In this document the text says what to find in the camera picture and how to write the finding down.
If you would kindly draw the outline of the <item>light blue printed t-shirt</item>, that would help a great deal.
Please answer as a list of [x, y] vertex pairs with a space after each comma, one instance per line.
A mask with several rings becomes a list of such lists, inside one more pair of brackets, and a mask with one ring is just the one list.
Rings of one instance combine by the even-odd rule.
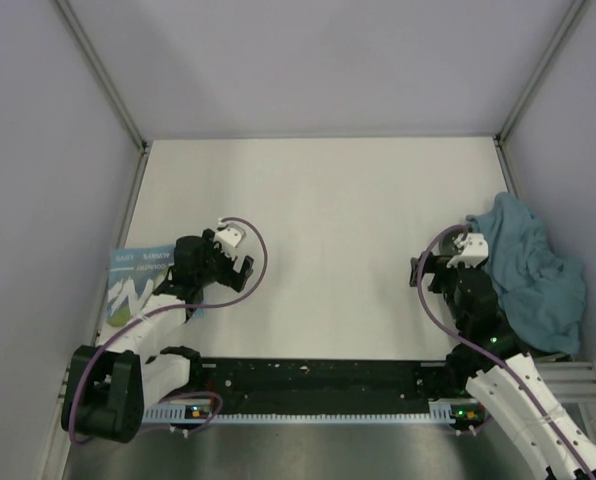
[[123, 327], [145, 306], [173, 264], [173, 244], [114, 250], [108, 271], [107, 324]]

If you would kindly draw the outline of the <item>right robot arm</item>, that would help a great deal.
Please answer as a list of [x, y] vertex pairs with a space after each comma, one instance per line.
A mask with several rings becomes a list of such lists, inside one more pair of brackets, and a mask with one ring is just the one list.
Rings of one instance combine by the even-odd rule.
[[567, 413], [534, 359], [503, 320], [483, 264], [485, 250], [451, 256], [423, 251], [411, 260], [409, 284], [421, 300], [442, 296], [457, 342], [444, 380], [470, 395], [499, 424], [538, 479], [596, 479], [596, 444]]

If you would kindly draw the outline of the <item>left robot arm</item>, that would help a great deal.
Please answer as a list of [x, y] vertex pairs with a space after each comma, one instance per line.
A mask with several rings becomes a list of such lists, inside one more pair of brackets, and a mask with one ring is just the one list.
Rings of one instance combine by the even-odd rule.
[[202, 390], [200, 353], [165, 341], [197, 311], [231, 307], [252, 295], [247, 282], [254, 260], [239, 248], [255, 230], [242, 218], [225, 217], [215, 229], [179, 238], [172, 265], [140, 311], [108, 339], [74, 352], [61, 413], [72, 443], [127, 443], [148, 408], [175, 391], [190, 397]]

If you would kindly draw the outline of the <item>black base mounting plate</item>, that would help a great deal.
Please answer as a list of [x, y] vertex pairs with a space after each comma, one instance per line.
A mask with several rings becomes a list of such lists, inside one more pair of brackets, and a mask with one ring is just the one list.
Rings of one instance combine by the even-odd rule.
[[465, 379], [444, 362], [214, 357], [172, 393], [217, 393], [224, 415], [411, 414], [442, 402], [456, 418], [482, 417]]

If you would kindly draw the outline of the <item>light blue plain t-shirt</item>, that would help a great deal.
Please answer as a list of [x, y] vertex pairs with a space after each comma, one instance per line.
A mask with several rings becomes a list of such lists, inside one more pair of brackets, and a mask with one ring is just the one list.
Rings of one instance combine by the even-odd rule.
[[498, 193], [491, 210], [466, 221], [488, 242], [484, 270], [513, 331], [542, 352], [578, 354], [584, 264], [555, 254], [544, 221], [510, 193]]

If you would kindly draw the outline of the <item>grey plastic tray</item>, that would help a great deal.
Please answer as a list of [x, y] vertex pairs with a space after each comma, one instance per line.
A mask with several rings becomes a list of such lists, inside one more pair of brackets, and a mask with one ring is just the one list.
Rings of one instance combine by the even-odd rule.
[[564, 352], [547, 353], [536, 349], [530, 349], [527, 354], [535, 363], [571, 363], [575, 358]]

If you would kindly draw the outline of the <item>aluminium frame post right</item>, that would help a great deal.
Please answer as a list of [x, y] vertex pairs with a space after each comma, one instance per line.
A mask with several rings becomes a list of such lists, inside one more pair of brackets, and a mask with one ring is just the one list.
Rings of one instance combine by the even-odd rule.
[[502, 147], [510, 138], [517, 124], [531, 105], [535, 95], [546, 80], [550, 70], [576, 31], [591, 5], [589, 0], [571, 1], [568, 9], [547, 44], [526, 85], [507, 115], [500, 131], [495, 136], [496, 144]]

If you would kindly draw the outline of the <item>aluminium frame post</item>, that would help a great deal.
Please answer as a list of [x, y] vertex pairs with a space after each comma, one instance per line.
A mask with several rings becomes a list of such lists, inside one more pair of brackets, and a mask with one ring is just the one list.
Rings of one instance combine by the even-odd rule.
[[74, 39], [77, 48], [85, 61], [85, 64], [101, 88], [102, 93], [106, 97], [112, 112], [119, 120], [120, 124], [128, 134], [135, 147], [140, 152], [144, 152], [148, 147], [148, 141], [140, 133], [136, 122], [133, 120], [129, 109], [126, 106], [126, 103], [114, 84], [108, 69], [100, 58], [82, 22], [80, 21], [77, 12], [71, 5], [71, 2], [66, 0], [52, 0], [51, 4], [56, 9], [69, 34]]
[[550, 70], [576, 31], [591, 5], [589, 0], [571, 1], [568, 9], [547, 44], [526, 85], [507, 115], [500, 131], [495, 136], [496, 144], [502, 147], [510, 138], [517, 124], [531, 105], [535, 95], [546, 80]]

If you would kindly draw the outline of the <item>aluminium frame post left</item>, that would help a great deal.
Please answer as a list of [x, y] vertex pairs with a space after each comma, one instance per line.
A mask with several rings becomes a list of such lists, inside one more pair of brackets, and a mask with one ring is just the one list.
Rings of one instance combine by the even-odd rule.
[[119, 120], [120, 124], [128, 134], [135, 147], [140, 152], [144, 152], [148, 147], [148, 141], [140, 133], [136, 122], [133, 120], [129, 109], [126, 106], [126, 103], [114, 84], [108, 69], [100, 58], [82, 22], [80, 21], [77, 12], [71, 5], [71, 2], [66, 0], [52, 0], [51, 4], [56, 9], [69, 34], [74, 39], [77, 48], [85, 61], [85, 64], [101, 88], [102, 93], [106, 97], [112, 112]]

